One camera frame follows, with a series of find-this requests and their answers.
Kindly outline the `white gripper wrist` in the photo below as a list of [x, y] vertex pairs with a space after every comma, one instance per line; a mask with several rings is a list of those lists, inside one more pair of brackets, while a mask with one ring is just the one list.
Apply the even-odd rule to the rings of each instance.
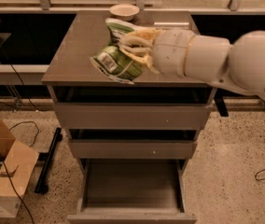
[[[226, 38], [196, 35], [190, 30], [163, 32], [156, 28], [129, 32], [119, 43], [123, 44], [119, 47], [121, 52], [155, 74], [159, 70], [169, 77], [203, 82], [218, 81], [223, 76], [231, 47]], [[129, 47], [134, 45], [147, 48]]]

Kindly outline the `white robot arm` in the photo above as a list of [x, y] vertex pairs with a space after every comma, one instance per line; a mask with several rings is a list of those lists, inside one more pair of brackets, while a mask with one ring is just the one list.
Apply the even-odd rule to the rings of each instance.
[[119, 48], [157, 74], [187, 77], [265, 101], [265, 31], [231, 43], [190, 30], [149, 28], [124, 35]]

